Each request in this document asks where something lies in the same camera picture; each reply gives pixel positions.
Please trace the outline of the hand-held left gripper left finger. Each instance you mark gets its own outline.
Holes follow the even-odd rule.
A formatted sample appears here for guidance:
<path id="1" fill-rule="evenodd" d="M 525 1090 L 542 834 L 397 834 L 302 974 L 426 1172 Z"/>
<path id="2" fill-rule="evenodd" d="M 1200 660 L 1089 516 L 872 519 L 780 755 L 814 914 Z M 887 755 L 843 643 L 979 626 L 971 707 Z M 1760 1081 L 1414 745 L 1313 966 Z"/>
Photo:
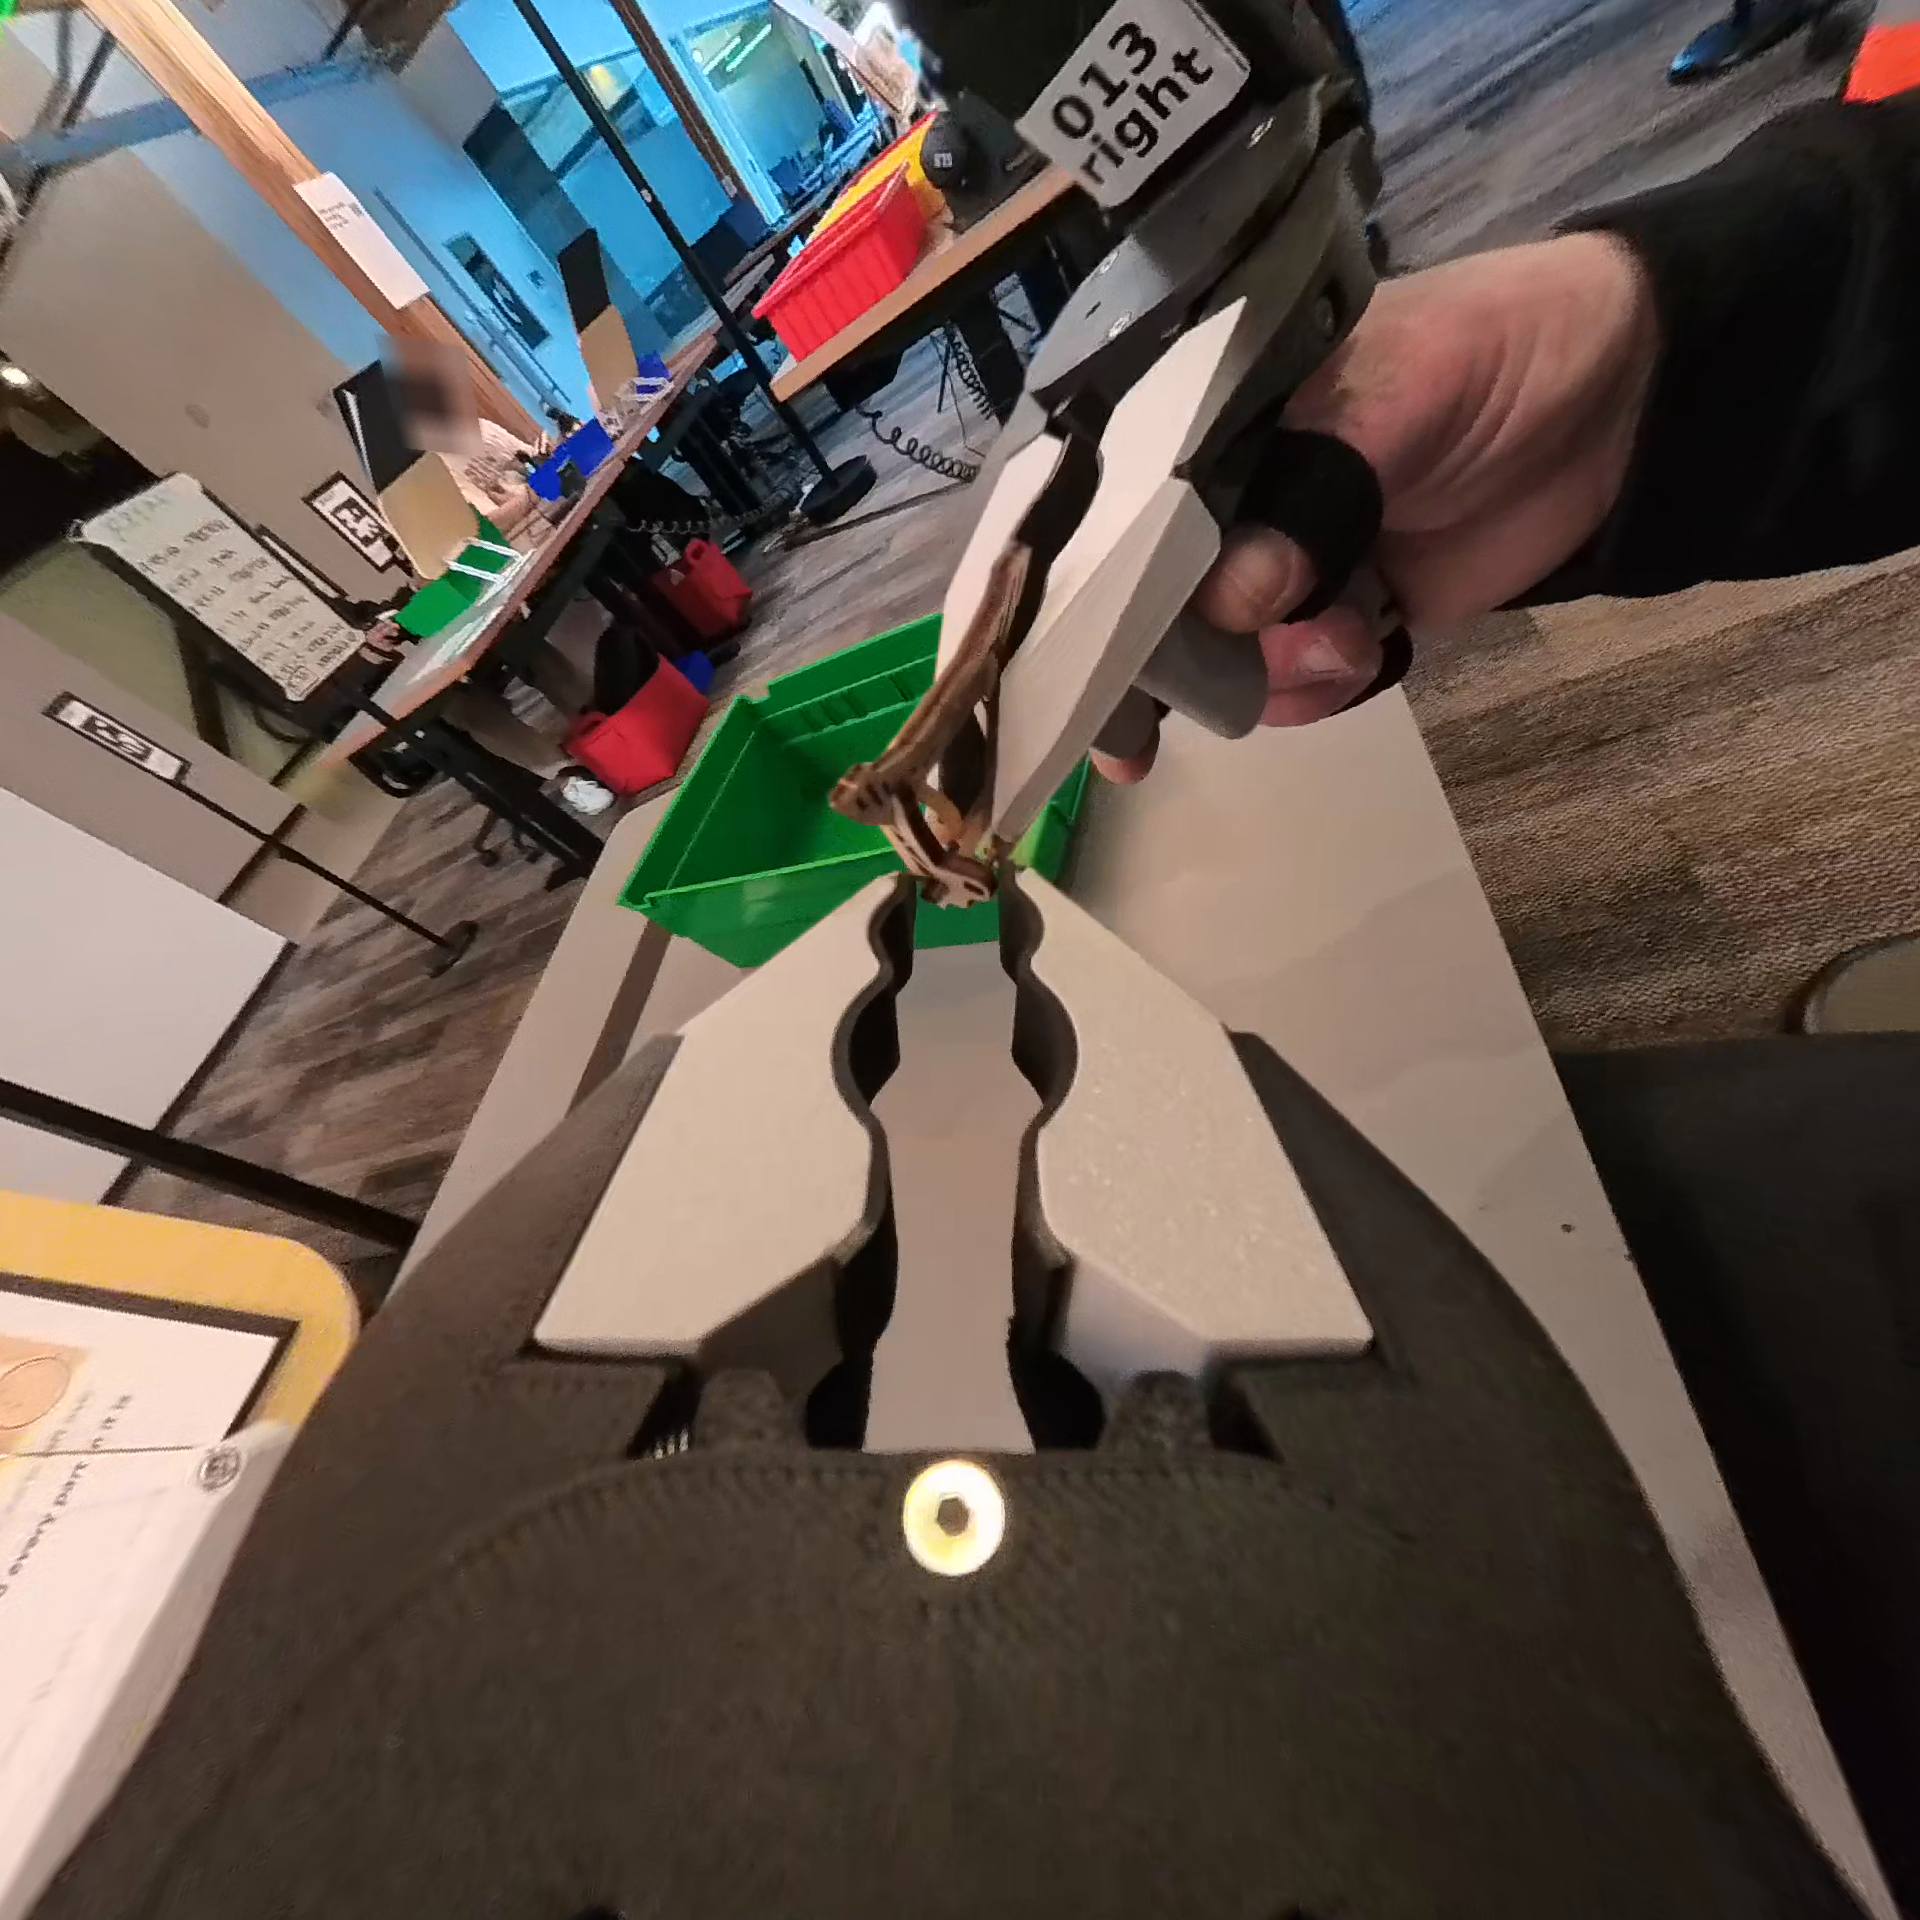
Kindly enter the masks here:
<path id="1" fill-rule="evenodd" d="M 651 1042 L 646 1097 L 535 1343 L 707 1386 L 777 1379 L 817 1446 L 860 1446 L 895 1305 L 878 1093 L 899 1069 L 916 895 L 881 878 Z"/>

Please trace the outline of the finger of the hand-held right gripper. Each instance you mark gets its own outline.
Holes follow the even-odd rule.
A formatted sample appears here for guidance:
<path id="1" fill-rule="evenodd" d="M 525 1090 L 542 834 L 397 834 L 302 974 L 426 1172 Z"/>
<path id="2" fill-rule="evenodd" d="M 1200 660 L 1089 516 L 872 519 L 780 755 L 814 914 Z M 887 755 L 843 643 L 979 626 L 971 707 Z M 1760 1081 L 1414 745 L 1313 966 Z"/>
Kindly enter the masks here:
<path id="1" fill-rule="evenodd" d="M 1245 306 L 1237 296 L 1183 331 L 1104 425 L 1092 503 L 996 684 L 989 828 L 1004 844 L 1089 750 L 1219 557 L 1219 520 L 1188 467 L 1237 389 Z"/>
<path id="2" fill-rule="evenodd" d="M 1100 484 L 1089 436 L 1039 433 L 996 473 L 942 602 L 931 726 L 961 726 L 992 694 L 1012 697 L 1054 650 L 1054 566 Z"/>

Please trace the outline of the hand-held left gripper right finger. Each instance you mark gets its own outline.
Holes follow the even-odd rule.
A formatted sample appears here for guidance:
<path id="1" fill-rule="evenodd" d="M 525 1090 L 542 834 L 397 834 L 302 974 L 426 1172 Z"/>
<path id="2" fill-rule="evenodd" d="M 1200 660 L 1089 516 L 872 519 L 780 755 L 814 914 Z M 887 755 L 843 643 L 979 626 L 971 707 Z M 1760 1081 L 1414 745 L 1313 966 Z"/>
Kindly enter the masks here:
<path id="1" fill-rule="evenodd" d="M 1224 1020 L 1043 878 L 1004 891 L 1016 1182 L 1005 1364 L 1036 1446 L 1142 1382 L 1351 1363 L 1373 1325 Z"/>

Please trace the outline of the wooden model assembly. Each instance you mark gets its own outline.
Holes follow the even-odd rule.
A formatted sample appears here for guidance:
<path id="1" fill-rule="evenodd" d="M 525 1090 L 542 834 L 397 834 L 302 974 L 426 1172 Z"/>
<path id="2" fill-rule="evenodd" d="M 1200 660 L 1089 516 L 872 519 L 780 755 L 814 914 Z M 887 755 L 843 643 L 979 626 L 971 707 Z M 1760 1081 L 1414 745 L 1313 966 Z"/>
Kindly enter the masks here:
<path id="1" fill-rule="evenodd" d="M 931 674 L 889 745 L 843 769 L 829 805 L 881 828 L 904 875 L 940 908 L 967 908 L 996 891 L 1009 841 L 993 828 L 999 690 L 1028 623 L 1035 546 L 1009 539 L 954 653 Z"/>

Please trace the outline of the person's right forearm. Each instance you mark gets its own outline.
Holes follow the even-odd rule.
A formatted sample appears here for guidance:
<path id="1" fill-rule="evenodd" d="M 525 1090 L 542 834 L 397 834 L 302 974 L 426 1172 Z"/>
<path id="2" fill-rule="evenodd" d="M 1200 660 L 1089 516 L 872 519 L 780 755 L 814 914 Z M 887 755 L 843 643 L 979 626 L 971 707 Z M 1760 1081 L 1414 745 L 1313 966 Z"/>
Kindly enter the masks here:
<path id="1" fill-rule="evenodd" d="M 1918 546 L 1918 91 L 1821 102 L 1594 204 L 1660 350 L 1597 535 L 1518 603 L 1656 598 Z"/>

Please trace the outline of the person's right hand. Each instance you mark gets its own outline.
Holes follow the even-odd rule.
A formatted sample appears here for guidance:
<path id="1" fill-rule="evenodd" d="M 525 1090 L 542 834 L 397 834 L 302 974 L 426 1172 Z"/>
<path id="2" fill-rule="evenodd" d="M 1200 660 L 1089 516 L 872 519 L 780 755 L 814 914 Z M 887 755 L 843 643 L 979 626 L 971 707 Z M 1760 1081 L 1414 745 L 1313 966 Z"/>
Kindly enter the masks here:
<path id="1" fill-rule="evenodd" d="M 1389 279 L 1282 425 L 1351 444 L 1383 493 L 1372 565 L 1414 642 L 1537 588 L 1609 516 L 1660 350 L 1612 234 Z"/>

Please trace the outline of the black pole stand round base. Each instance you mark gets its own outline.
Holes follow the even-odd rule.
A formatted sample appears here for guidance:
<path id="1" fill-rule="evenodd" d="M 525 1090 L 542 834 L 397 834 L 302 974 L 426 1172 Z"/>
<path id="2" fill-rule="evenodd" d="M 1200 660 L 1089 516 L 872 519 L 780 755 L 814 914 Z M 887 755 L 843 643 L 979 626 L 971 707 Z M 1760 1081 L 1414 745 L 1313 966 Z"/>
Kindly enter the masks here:
<path id="1" fill-rule="evenodd" d="M 751 375 L 754 387 L 771 401 L 771 410 L 784 425 L 787 437 L 799 448 L 807 467 L 814 469 L 814 484 L 799 496 L 799 516 L 811 525 L 839 520 L 878 484 L 875 464 L 869 457 L 843 461 L 837 467 L 829 464 L 826 451 L 819 448 L 819 440 L 814 437 L 807 422 L 795 414 L 795 409 L 774 395 L 774 376 L 768 375 L 768 367 L 765 367 L 765 362 L 760 362 L 760 355 L 754 350 L 754 341 L 746 335 L 743 322 L 737 320 L 732 306 L 726 302 L 726 291 L 722 287 L 722 279 L 707 273 L 702 258 L 689 247 L 684 231 L 669 216 L 667 203 L 658 203 L 658 193 L 652 191 L 652 180 L 637 165 L 637 159 L 634 159 L 630 141 L 624 139 L 624 132 L 615 128 L 615 119 L 609 115 L 609 110 L 595 97 L 595 91 L 586 83 L 582 70 L 568 57 L 560 41 L 556 37 L 548 21 L 542 17 L 541 7 L 536 3 L 512 3 L 512 7 L 517 13 L 517 17 L 528 24 L 528 32 L 536 37 L 536 44 L 541 44 L 542 56 L 548 57 L 548 63 L 556 67 L 557 79 L 568 87 L 572 102 L 590 115 L 592 132 L 600 139 L 600 143 L 615 159 L 615 170 L 630 179 L 630 183 L 634 186 L 634 193 L 646 204 L 651 217 L 655 222 L 655 226 L 667 236 L 669 247 L 684 265 L 687 277 L 694 277 L 696 287 L 705 295 L 705 300 L 712 306 L 712 317 L 717 320 L 722 335 L 726 338 L 730 350 L 748 366 L 748 375 Z"/>

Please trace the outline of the red storage bin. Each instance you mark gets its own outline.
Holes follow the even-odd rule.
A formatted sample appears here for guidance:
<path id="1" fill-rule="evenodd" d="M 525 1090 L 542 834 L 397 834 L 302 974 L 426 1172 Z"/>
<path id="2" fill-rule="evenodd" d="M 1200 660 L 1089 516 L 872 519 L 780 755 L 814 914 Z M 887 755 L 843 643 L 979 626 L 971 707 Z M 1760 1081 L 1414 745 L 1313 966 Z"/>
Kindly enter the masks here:
<path id="1" fill-rule="evenodd" d="M 784 352 L 799 362 L 887 300 L 925 247 L 925 208 L 911 170 L 892 163 L 865 174 L 754 300 Z"/>

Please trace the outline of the yellow storage bin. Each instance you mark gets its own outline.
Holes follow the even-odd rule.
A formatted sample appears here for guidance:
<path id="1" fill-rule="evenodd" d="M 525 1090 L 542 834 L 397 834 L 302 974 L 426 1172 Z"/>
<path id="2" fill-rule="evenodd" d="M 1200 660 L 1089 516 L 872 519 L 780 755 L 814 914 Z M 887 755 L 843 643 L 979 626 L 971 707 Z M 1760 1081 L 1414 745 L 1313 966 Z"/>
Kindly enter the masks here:
<path id="1" fill-rule="evenodd" d="M 942 186 L 928 179 L 922 163 L 925 132 L 940 110 L 921 114 L 904 135 L 899 135 L 883 153 L 878 153 L 869 165 L 861 165 L 835 196 L 835 203 L 822 212 L 822 217 L 807 231 L 807 245 L 822 236 L 830 225 L 852 212 L 855 203 L 883 191 L 889 179 L 901 174 L 913 204 L 922 222 L 940 222 L 947 208 Z"/>

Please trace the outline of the green plastic bin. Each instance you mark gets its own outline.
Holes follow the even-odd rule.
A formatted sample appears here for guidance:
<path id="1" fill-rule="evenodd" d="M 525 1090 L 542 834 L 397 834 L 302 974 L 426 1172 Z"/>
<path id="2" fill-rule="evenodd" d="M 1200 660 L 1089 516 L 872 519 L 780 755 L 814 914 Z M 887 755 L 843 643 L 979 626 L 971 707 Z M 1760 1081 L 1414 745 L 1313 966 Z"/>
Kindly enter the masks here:
<path id="1" fill-rule="evenodd" d="M 940 672 L 934 612 L 861 639 L 732 698 L 620 905 L 707 953 L 754 970 L 899 871 L 875 826 L 835 813 L 848 768 L 892 741 Z"/>

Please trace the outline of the blue storage bin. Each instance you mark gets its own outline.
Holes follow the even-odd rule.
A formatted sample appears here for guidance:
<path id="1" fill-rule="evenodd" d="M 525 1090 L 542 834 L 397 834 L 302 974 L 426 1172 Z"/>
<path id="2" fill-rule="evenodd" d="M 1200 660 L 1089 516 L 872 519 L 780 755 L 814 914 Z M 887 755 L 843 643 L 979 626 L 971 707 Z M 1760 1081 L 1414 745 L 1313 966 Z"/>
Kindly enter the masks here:
<path id="1" fill-rule="evenodd" d="M 525 484 L 542 503 L 563 503 L 586 493 L 592 474 L 603 469 L 615 444 L 600 416 L 586 416 L 553 451 L 525 473 Z"/>

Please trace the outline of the wooden book stand white base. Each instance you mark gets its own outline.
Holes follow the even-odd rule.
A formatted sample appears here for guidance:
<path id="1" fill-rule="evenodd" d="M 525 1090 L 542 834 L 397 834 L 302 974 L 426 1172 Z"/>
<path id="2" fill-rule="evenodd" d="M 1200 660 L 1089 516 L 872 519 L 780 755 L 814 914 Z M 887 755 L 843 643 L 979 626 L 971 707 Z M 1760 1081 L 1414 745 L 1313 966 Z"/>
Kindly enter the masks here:
<path id="1" fill-rule="evenodd" d="M 197 1531 L 146 1563 L 146 1605 L 99 1618 L 36 1668 L 3 1662 L 3 1913 L 27 1918 L 152 1738 L 361 1319 L 342 1277 L 291 1238 L 25 1194 L 3 1194 L 6 1277 L 291 1325 L 248 1419 L 203 1461 Z"/>

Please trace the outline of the printed instruction sheet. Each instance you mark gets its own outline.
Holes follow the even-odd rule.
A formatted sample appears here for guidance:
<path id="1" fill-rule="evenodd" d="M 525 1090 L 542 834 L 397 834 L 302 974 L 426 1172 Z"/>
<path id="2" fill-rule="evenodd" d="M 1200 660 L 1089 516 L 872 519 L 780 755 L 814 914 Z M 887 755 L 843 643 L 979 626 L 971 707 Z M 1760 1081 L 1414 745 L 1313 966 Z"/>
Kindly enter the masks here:
<path id="1" fill-rule="evenodd" d="M 288 1321 L 3 1278 L 3 1662 L 146 1605 Z"/>

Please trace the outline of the handwritten whiteboard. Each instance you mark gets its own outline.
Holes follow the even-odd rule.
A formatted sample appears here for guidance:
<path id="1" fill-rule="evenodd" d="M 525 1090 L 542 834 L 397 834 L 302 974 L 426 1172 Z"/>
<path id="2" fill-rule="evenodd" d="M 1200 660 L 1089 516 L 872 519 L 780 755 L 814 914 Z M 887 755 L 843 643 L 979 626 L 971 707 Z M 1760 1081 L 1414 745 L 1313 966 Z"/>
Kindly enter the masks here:
<path id="1" fill-rule="evenodd" d="M 188 473 L 78 519 L 68 535 L 182 610 L 291 705 L 360 655 L 361 635 Z"/>

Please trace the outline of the wooden beam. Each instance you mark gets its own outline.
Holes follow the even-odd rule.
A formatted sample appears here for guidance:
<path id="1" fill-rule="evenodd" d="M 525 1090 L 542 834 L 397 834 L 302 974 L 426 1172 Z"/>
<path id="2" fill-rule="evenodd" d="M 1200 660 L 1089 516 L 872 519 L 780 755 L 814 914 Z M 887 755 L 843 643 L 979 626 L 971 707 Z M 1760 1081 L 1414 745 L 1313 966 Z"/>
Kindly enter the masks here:
<path id="1" fill-rule="evenodd" d="M 179 3 L 82 3 L 82 13 L 114 37 L 160 96 L 182 108 L 188 125 L 217 146 L 276 217 L 312 251 L 330 279 L 387 331 L 418 343 L 458 350 L 471 375 L 477 410 L 508 428 L 535 425 L 532 414 L 504 387 L 433 296 L 388 300 L 375 277 L 354 260 L 339 234 L 302 198 L 302 186 L 323 174 L 280 128 L 276 115 L 227 67 L 220 53 L 194 28 Z"/>

